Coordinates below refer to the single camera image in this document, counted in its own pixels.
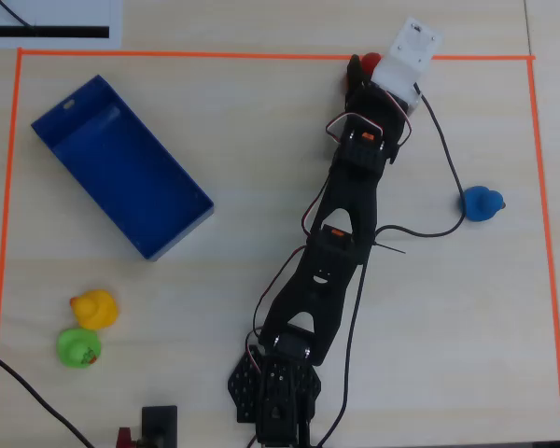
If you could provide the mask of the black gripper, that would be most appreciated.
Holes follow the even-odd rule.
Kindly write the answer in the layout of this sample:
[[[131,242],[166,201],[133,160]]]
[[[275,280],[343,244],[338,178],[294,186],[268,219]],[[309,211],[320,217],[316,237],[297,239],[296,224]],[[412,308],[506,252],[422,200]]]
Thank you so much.
[[[405,125],[407,106],[367,80],[361,58],[353,54],[346,68],[346,111],[380,125]]]

